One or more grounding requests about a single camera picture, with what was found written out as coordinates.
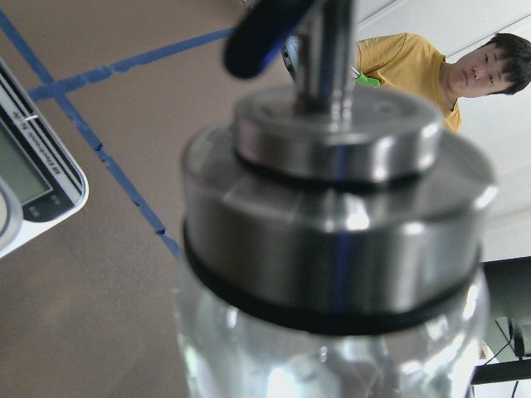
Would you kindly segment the glass sauce bottle steel cap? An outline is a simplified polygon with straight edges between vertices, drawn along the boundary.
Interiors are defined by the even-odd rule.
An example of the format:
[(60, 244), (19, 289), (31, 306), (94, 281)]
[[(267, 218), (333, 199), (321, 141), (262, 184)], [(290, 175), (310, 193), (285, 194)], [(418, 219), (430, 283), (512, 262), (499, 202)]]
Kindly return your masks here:
[(357, 87), (352, 1), (259, 1), (223, 61), (259, 75), (300, 34), (294, 85), (254, 93), (183, 154), (174, 288), (192, 397), (463, 397), (489, 298), (497, 189), (431, 104)]

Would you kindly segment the digital kitchen scale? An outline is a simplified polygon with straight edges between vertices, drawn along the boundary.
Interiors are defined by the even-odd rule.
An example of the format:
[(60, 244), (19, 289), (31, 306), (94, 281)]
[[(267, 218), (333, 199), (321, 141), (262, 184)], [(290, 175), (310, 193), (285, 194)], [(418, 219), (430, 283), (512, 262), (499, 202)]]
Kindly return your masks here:
[(1, 256), (76, 214), (87, 202), (85, 173), (1, 63)]

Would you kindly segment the black monitor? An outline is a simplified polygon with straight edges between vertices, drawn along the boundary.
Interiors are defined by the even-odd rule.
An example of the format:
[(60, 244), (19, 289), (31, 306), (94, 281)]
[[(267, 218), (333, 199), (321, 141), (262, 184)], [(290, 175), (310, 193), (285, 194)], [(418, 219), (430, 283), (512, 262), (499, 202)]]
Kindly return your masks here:
[(485, 342), (494, 357), (476, 367), (474, 386), (530, 378), (530, 258), (483, 263), (490, 292)]

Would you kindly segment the person in yellow shirt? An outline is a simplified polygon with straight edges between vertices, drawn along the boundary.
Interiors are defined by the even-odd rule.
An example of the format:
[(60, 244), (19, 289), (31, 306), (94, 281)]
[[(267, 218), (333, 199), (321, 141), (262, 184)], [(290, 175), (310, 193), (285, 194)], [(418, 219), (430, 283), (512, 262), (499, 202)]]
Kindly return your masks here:
[(384, 88), (417, 95), (441, 111), (448, 130), (459, 131), (459, 99), (514, 95), (530, 83), (530, 41), (498, 33), (450, 63), (425, 37), (414, 33), (358, 42), (355, 66)]

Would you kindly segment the green handled reacher stick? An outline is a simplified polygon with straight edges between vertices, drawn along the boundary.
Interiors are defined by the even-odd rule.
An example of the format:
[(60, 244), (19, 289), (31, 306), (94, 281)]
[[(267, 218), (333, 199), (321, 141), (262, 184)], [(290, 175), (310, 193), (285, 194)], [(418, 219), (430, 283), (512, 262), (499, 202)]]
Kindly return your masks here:
[(352, 67), (352, 74), (354, 81), (357, 85), (367, 86), (367, 87), (373, 87), (373, 88), (379, 88), (380, 87), (380, 81), (378, 79), (368, 77), (361, 71), (355, 69)]

